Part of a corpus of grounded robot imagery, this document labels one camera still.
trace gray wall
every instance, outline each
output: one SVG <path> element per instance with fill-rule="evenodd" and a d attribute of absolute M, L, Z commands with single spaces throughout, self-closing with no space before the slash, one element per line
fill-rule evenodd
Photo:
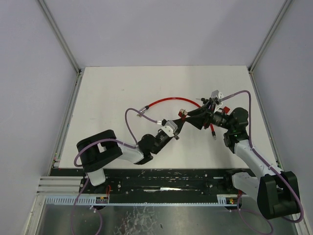
<path fill-rule="evenodd" d="M 81 67 L 249 65 L 284 0 L 46 0 Z"/>
<path fill-rule="evenodd" d="M 0 234 L 21 234 L 75 73 L 34 0 L 0 7 Z"/>
<path fill-rule="evenodd" d="M 255 70 L 285 170 L 298 177 L 313 226 L 313 1 L 294 1 Z"/>

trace purple cable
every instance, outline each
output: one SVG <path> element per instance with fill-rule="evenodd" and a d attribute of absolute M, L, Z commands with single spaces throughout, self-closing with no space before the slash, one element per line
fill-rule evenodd
<path fill-rule="evenodd" d="M 304 211 L 303 211 L 303 206 L 300 202 L 300 199 L 299 197 L 297 196 L 297 194 L 295 193 L 295 191 L 292 189 L 292 187 L 288 184 L 288 182 L 281 176 L 281 174 L 275 170 L 253 147 L 253 144 L 252 144 L 252 137 L 251 137 L 251 93 L 247 90 L 243 90 L 243 91 L 239 91 L 239 92 L 236 92 L 234 94 L 231 94 L 231 95 L 228 95 L 224 98 L 221 99 L 221 101 L 224 101 L 224 100 L 227 100 L 227 99 L 230 99 L 238 94 L 241 94 L 241 93 L 247 93 L 248 96 L 249 96 L 249 145 L 250 145 L 250 148 L 251 150 L 255 153 L 255 155 L 269 168 L 271 169 L 271 171 L 273 171 L 278 177 L 279 179 L 284 182 L 284 184 L 287 186 L 287 188 L 290 190 L 290 192 L 292 193 L 293 197 L 295 198 L 299 208 L 300 208 L 300 217 L 297 219 L 297 220 L 291 220 L 291 219 L 288 219 L 288 218 L 285 218 L 283 217 L 283 219 L 291 222 L 291 223 L 299 223 L 303 220 L 303 217 L 304 217 Z"/>
<path fill-rule="evenodd" d="M 129 127 L 129 124 L 128 124 L 128 121 L 127 121 L 127 113 L 128 113 L 128 111 L 130 111 L 130 110 L 135 111 L 135 112 L 138 113 L 140 116 L 143 116 L 145 119 L 147 119 L 147 120 L 149 120 L 149 121 L 151 121 L 151 122 L 157 123 L 157 121 L 155 121 L 155 120 L 153 120 L 153 119 L 151 119 L 151 118 L 145 116 L 145 115 L 142 114 L 140 111 L 138 111 L 137 109 L 134 109 L 134 108 L 129 108 L 129 109 L 127 109 L 127 110 L 125 111 L 125 122 L 126 122 L 126 126 L 127 126 L 128 130 L 129 130 L 129 132 L 130 132 L 132 138 L 134 139 L 135 143 L 138 144 L 138 141 L 136 140 L 136 137 L 134 136 L 133 132 L 131 131 L 131 128 Z"/>
<path fill-rule="evenodd" d="M 254 232 L 256 232 L 256 233 L 258 233 L 258 234 L 262 234 L 262 235 L 271 235 L 271 234 L 273 234 L 273 232 L 274 232 L 274 227 L 273 227 L 272 223 L 269 222 L 267 219 L 265 219 L 260 213 L 258 213 L 258 212 L 256 212 L 256 211 L 251 211 L 251 210 L 240 209 L 240 208 L 239 208 L 239 201 L 240 201 L 240 198 L 241 198 L 241 197 L 242 197 L 242 194 L 240 194 L 239 197 L 238 197 L 238 201 L 237 201 L 237 211 L 238 211 L 238 214 L 239 214 L 240 218 L 242 219 L 242 221 L 243 221 L 251 230 L 253 230 Z M 270 231 L 268 234 L 257 231 L 255 228 L 251 227 L 251 226 L 244 220 L 244 218 L 243 218 L 241 212 L 249 212 L 249 213 L 252 213 L 252 214 L 260 215 L 260 216 L 270 225 L 271 231 Z"/>
<path fill-rule="evenodd" d="M 74 159 L 74 166 L 76 167 L 81 167 L 83 165 L 78 165 L 77 164 L 77 159 L 80 157 L 80 155 L 82 155 L 87 149 L 89 149 L 90 147 L 93 147 L 94 145 L 96 144 L 99 144 L 99 143 L 103 143 L 103 142 L 108 142 L 108 141 L 113 141 L 113 142 L 116 142 L 116 143 L 119 143 L 119 144 L 123 144 L 124 146 L 128 147 L 128 148 L 132 148 L 132 149 L 136 149 L 136 146 L 133 146 L 133 145 L 130 145 L 130 144 L 127 144 L 127 143 L 124 143 L 122 141 L 119 141 L 119 140 L 116 140 L 116 139 L 103 139 L 103 140 L 99 140 L 99 141 L 96 141 L 96 142 L 93 142 L 89 145 L 87 145 L 85 148 L 83 148 L 75 157 Z"/>
<path fill-rule="evenodd" d="M 73 216 L 74 216 L 75 206 L 76 206 L 76 203 L 77 203 L 77 201 L 78 201 L 79 196 L 80 196 L 80 195 L 83 193 L 83 191 L 85 190 L 85 188 L 86 188 L 88 182 L 89 182 L 89 178 L 87 178 L 87 180 L 86 180 L 84 186 L 82 187 L 82 189 L 80 190 L 79 194 L 77 195 L 77 198 L 76 198 L 75 201 L 74 201 L 73 209 L 72 209 L 72 211 L 71 211 L 71 213 L 70 213 L 70 218 L 69 218 L 69 220 L 70 220 L 70 229 L 71 229 L 73 235 L 75 235 L 74 226 L 73 226 Z M 94 211 L 97 212 L 98 215 L 99 215 L 99 217 L 100 217 L 99 229 L 98 229 L 98 231 L 97 231 L 96 234 L 95 234 L 95 235 L 98 235 L 98 234 L 100 233 L 101 228 L 102 228 L 103 220 L 102 220 L 102 215 L 101 215 L 101 213 L 100 213 L 97 209 L 94 209 Z"/>

